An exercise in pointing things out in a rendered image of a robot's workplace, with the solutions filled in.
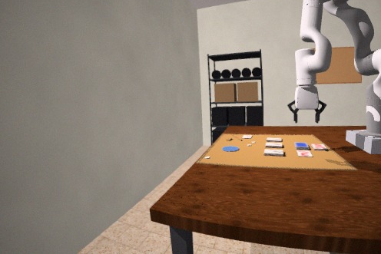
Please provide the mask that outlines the blue round disc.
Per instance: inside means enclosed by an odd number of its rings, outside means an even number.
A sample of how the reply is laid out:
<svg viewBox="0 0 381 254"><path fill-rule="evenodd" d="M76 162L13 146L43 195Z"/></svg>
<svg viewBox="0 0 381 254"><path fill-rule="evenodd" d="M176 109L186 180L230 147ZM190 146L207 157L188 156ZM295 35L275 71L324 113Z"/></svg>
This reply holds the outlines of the blue round disc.
<svg viewBox="0 0 381 254"><path fill-rule="evenodd" d="M234 146L228 146L228 147L223 147L222 150L227 151L227 152L234 152L234 151L239 150L239 148L234 147Z"/></svg>

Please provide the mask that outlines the white playing card with red pips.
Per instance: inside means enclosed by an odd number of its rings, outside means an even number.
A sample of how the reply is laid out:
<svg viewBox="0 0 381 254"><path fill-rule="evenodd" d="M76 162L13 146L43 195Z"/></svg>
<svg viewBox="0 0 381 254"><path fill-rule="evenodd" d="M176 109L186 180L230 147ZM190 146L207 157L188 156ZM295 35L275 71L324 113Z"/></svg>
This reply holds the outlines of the white playing card with red pips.
<svg viewBox="0 0 381 254"><path fill-rule="evenodd" d="M318 150L328 150L323 144L311 144L314 149Z"/></svg>

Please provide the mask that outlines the blue playing card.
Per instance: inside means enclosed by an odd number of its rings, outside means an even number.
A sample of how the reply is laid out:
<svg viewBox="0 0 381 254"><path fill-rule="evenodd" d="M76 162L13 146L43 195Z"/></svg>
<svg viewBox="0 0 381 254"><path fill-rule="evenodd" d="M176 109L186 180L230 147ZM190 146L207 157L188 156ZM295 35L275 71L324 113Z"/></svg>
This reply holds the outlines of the blue playing card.
<svg viewBox="0 0 381 254"><path fill-rule="evenodd" d="M296 142L294 142L294 143L295 143L295 146L296 146L296 147L305 147L305 148L309 148L308 145L307 145L307 143L296 143Z"/></svg>
<svg viewBox="0 0 381 254"><path fill-rule="evenodd" d="M309 150L297 150L298 157L313 157Z"/></svg>

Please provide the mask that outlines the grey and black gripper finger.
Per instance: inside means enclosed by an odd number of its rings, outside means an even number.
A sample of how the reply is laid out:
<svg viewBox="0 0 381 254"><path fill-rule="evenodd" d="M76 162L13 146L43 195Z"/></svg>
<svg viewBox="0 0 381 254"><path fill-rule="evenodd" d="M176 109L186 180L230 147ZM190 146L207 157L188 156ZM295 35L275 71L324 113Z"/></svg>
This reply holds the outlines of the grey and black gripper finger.
<svg viewBox="0 0 381 254"><path fill-rule="evenodd" d="M296 100L295 101L293 101L293 102L291 102L291 103L289 103L287 106L288 106L288 108L293 112L293 120L295 121L295 123L297 123L297 112L298 112L298 109L293 109L291 106L293 105L293 104L295 104L296 103Z"/></svg>
<svg viewBox="0 0 381 254"><path fill-rule="evenodd" d="M322 101L319 101L319 104L322 105L322 107L319 109L316 109L316 118L315 118L315 122L318 123L318 121L320 121L320 114L321 112L324 110L324 108L326 107L326 104L324 104Z"/></svg>

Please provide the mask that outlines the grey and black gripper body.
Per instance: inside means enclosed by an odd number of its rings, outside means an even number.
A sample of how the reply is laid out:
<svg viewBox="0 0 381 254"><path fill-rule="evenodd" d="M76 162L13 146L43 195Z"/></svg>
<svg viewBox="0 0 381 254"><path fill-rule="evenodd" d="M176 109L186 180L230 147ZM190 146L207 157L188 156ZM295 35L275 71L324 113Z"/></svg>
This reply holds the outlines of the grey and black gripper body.
<svg viewBox="0 0 381 254"><path fill-rule="evenodd" d="M319 108L317 87L299 86L295 92L296 106L298 110L316 110Z"/></svg>

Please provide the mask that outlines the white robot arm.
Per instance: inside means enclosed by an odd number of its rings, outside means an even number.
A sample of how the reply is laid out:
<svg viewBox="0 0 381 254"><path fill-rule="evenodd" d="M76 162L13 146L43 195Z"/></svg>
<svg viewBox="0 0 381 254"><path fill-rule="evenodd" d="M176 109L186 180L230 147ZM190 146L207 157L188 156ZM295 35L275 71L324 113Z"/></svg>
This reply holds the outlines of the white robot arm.
<svg viewBox="0 0 381 254"><path fill-rule="evenodd" d="M359 131L367 137L381 137L381 49L371 51L374 36L372 22L367 13L347 4L348 0L303 0L300 37L305 42L315 42L313 49L295 52L297 85L314 86L316 73L327 71L332 57L328 38L320 33L323 7L331 15L344 21L354 42L354 65L364 76L378 74L378 78L366 88L366 130Z"/></svg>

